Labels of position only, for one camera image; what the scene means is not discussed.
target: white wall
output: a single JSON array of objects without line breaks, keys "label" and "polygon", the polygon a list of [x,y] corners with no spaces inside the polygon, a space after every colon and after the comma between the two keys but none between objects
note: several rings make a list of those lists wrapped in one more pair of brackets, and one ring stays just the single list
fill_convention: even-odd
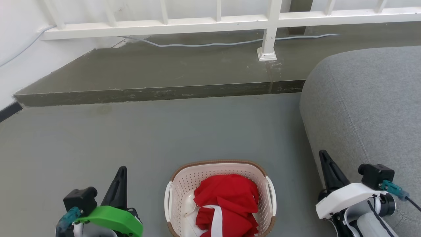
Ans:
[{"label": "white wall", "polygon": [[[85,16],[85,18],[89,16],[91,20],[102,17],[98,10],[90,13],[82,11],[79,16]],[[75,18],[70,17],[67,20],[76,21]],[[22,47],[25,47],[41,29],[48,25],[54,24],[45,11],[42,0],[1,0],[0,63],[22,50]],[[108,48],[120,41],[121,38],[118,37],[38,40],[20,56],[0,67],[0,110],[14,102],[12,94],[18,90],[94,48]]]},{"label": "white wall", "polygon": [[[373,9],[378,0],[336,0],[334,10]],[[313,0],[312,11],[323,11],[328,0]],[[386,8],[405,8],[421,6],[420,0],[388,0]]]},{"label": "white wall", "polygon": [[[291,0],[284,0],[288,12]],[[65,23],[106,22],[103,0],[54,0]],[[170,18],[214,17],[215,0],[166,0]],[[265,14],[268,0],[223,0],[222,16]],[[118,21],[161,19],[158,0],[114,0]],[[41,29],[54,25],[43,0],[0,0],[0,63],[21,51]],[[108,48],[118,37],[37,40],[0,67],[0,110],[14,102],[12,94],[94,48]]]}]

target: concrete step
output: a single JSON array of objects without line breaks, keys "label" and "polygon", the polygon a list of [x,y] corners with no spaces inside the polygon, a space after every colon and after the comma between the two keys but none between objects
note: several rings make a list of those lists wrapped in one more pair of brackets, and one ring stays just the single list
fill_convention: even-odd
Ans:
[{"label": "concrete step", "polygon": [[[421,22],[308,27],[319,39],[281,40],[277,61],[260,62],[261,42],[237,46],[159,48],[144,42],[97,49],[17,92],[23,106],[300,92],[315,65],[327,56],[364,48],[420,45]],[[280,28],[277,37],[287,37]],[[154,35],[158,44],[234,43],[263,32],[235,31]]]}]

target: gray sofa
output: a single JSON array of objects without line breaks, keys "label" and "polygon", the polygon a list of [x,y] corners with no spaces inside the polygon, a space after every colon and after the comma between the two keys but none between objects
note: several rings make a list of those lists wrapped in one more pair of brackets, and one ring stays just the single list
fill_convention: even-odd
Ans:
[{"label": "gray sofa", "polygon": [[[394,183],[421,204],[421,46],[330,56],[311,72],[300,111],[322,178],[327,150],[351,182],[362,163],[395,170]],[[385,218],[400,237],[421,236],[421,212],[397,200]]]}]

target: white plastic laundry basket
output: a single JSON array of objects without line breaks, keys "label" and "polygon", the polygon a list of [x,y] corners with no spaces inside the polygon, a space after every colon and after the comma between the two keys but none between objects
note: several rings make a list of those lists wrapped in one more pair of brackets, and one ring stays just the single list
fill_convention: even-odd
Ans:
[{"label": "white plastic laundry basket", "polygon": [[267,236],[275,224],[276,194],[272,181],[258,164],[243,160],[213,160],[187,164],[172,176],[165,190],[164,210],[168,228],[174,237],[182,236],[181,210],[187,193],[199,187],[200,182],[213,175],[239,174],[251,179],[259,190],[258,213],[255,216],[258,236]]}]

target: robotic arm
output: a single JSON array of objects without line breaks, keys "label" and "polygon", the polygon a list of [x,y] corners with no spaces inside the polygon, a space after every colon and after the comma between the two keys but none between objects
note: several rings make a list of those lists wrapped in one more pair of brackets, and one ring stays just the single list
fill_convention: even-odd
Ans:
[{"label": "robotic arm", "polygon": [[94,187],[71,191],[64,199],[67,214],[56,237],[141,237],[143,225],[134,208],[127,208],[127,168],[118,169],[100,206]]},{"label": "robotic arm", "polygon": [[319,156],[326,185],[316,205],[319,218],[330,221],[338,237],[398,237],[382,219],[395,211],[393,196],[382,188],[393,181],[394,171],[381,164],[362,164],[362,183],[350,183],[326,151]]}]

